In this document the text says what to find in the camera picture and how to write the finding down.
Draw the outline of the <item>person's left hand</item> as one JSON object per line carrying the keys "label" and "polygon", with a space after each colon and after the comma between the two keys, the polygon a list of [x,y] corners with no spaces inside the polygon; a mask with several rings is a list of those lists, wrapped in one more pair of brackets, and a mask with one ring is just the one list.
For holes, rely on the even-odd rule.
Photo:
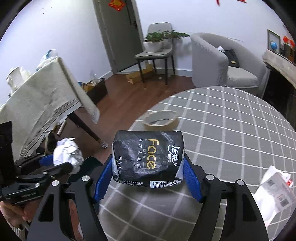
{"label": "person's left hand", "polygon": [[13,206],[7,201],[1,202],[1,212],[6,221],[12,226],[19,228],[24,221],[31,222],[39,207],[41,200],[27,203],[24,207]]}

